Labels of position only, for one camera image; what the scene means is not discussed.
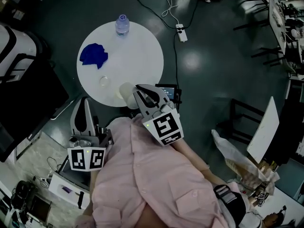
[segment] dark floor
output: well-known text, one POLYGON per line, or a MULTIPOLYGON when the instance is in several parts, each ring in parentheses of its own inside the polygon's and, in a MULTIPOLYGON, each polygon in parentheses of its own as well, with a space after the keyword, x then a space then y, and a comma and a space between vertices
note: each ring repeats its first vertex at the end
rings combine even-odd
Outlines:
MULTIPOLYGON (((157 14, 167 9, 166 0, 141 0, 157 14)), ((179 0, 174 14, 180 22, 190 21, 196 0, 179 0)), ((222 0, 207 4, 200 2, 193 23, 186 30, 188 41, 176 42, 179 84, 182 89, 180 119, 185 140, 210 164, 211 170, 224 179, 233 176, 216 149, 210 130, 226 120, 229 100, 248 103, 265 110, 270 96, 281 111, 287 87, 286 73, 281 66, 264 66, 267 57, 251 58, 260 47, 276 47, 270 27, 232 29, 247 23, 238 0, 222 0)), ((56 72, 71 97, 86 94, 76 72, 78 50, 86 36, 98 26, 114 21, 119 14, 149 29, 158 39, 164 56, 164 70, 160 83, 175 84, 174 30, 164 24, 136 0, 44 0, 35 10, 28 28, 43 36, 50 44, 56 62, 56 72)), ((176 22, 165 19, 171 26, 176 22)), ((119 116, 120 109, 94 101, 101 125, 119 116)), ((61 145, 70 137, 70 107, 57 120, 49 122, 44 131, 61 145)), ((245 125, 248 133, 254 127, 245 125)), ((236 144, 242 151, 246 146, 236 144)))

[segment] water bottle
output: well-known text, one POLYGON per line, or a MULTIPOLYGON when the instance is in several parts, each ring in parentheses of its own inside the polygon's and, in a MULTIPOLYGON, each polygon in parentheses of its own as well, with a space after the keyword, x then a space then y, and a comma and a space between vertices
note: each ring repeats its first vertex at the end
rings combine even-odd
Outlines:
POLYGON ((119 18, 116 20, 115 28, 118 36, 126 37, 130 29, 130 22, 127 16, 125 16, 124 14, 120 15, 119 18))

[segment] pink shirt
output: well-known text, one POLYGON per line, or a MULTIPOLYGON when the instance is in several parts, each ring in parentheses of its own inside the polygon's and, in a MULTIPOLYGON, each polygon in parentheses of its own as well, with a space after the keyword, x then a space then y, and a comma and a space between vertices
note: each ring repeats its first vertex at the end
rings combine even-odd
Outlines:
POLYGON ((172 147, 160 147, 141 117, 117 118, 108 126, 114 145, 92 196, 93 217, 78 227, 132 228, 146 204, 174 228, 227 228, 213 187, 172 147))

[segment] robotic arm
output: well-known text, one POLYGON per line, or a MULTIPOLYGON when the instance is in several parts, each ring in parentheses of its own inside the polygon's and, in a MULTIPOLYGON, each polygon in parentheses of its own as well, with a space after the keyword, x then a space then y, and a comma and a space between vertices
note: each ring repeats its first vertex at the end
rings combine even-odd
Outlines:
MULTIPOLYGON (((152 85, 137 85, 134 98, 142 113, 142 123, 161 146, 184 137, 180 115, 166 93, 152 85)), ((90 108, 90 99, 84 97, 76 104, 71 116, 72 136, 68 156, 75 171, 95 171, 103 167, 106 148, 113 144, 111 130, 101 128, 90 108)))

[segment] bottle cap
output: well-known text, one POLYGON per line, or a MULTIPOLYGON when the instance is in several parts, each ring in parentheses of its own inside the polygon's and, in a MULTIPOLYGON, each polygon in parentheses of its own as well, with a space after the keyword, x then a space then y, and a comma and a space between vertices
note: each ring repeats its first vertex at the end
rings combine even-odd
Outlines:
POLYGON ((124 14, 122 14, 122 15, 119 16, 119 20, 120 21, 124 21, 126 19, 127 19, 127 16, 125 16, 124 14))

